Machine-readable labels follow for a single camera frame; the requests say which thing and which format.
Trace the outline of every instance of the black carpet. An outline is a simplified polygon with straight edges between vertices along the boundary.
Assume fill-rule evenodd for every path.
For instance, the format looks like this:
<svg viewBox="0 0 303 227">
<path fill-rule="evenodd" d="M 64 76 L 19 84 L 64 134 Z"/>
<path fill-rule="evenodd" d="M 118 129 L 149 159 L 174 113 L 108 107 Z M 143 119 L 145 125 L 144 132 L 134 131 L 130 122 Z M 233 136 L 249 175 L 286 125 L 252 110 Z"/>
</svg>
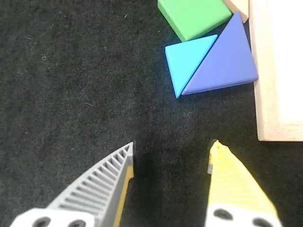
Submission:
<svg viewBox="0 0 303 227">
<path fill-rule="evenodd" d="M 0 32 L 1 226 L 130 141 L 121 226 L 203 226 L 212 138 L 302 225 L 303 144 L 258 141 L 252 84 L 176 99 L 156 0 L 4 0 Z"/>
</svg>

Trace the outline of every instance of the light blue triangle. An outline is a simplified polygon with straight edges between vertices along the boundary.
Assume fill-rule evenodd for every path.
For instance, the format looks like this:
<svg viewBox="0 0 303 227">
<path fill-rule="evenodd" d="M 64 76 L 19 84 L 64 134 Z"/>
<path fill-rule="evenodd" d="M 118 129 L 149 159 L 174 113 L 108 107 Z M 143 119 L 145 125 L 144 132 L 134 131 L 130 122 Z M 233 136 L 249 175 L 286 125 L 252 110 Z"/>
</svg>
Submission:
<svg viewBox="0 0 303 227">
<path fill-rule="evenodd" d="M 180 97 L 186 84 L 214 44 L 217 36 L 211 35 L 165 47 L 176 98 Z"/>
</svg>

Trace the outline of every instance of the beige block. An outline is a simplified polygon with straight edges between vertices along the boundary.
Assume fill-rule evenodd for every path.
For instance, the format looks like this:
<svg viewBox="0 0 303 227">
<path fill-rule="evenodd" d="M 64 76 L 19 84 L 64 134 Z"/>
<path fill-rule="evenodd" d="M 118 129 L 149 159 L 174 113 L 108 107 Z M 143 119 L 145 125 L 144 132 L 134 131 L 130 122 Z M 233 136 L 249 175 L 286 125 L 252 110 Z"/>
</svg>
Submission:
<svg viewBox="0 0 303 227">
<path fill-rule="evenodd" d="M 223 2 L 231 12 L 240 11 L 243 23 L 247 21 L 249 17 L 249 0 L 223 0 Z"/>
<path fill-rule="evenodd" d="M 303 141 L 302 34 L 287 32 L 301 27 L 303 3 L 288 3 L 292 10 L 285 10 L 282 1 L 250 1 L 251 50 L 259 75 L 254 91 L 260 141 Z"/>
</svg>

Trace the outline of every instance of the blue triangle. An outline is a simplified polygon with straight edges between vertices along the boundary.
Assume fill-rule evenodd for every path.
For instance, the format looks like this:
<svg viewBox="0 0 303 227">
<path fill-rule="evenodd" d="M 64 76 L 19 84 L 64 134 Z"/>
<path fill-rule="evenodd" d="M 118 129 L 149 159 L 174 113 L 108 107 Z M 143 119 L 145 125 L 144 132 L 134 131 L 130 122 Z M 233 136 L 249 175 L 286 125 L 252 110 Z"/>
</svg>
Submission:
<svg viewBox="0 0 303 227">
<path fill-rule="evenodd" d="M 258 79 L 240 13 L 226 25 L 182 94 L 189 95 Z"/>
<path fill-rule="evenodd" d="M 176 98 L 180 97 L 184 87 L 212 47 L 217 36 L 211 35 L 165 47 Z"/>
</svg>

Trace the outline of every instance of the ribbed texture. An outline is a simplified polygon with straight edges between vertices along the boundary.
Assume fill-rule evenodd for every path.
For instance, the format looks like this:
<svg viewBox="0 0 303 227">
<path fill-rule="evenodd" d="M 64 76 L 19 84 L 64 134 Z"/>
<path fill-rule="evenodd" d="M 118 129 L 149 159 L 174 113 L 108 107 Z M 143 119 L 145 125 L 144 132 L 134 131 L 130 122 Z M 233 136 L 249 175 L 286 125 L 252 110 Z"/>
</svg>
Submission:
<svg viewBox="0 0 303 227">
<path fill-rule="evenodd" d="M 274 205 L 228 147 L 217 141 L 211 148 L 210 156 L 213 171 L 209 204 L 225 203 L 277 217 Z"/>
<path fill-rule="evenodd" d="M 95 164 L 67 187 L 48 208 L 84 211 L 96 219 L 102 219 L 129 148 L 128 144 Z"/>
</svg>

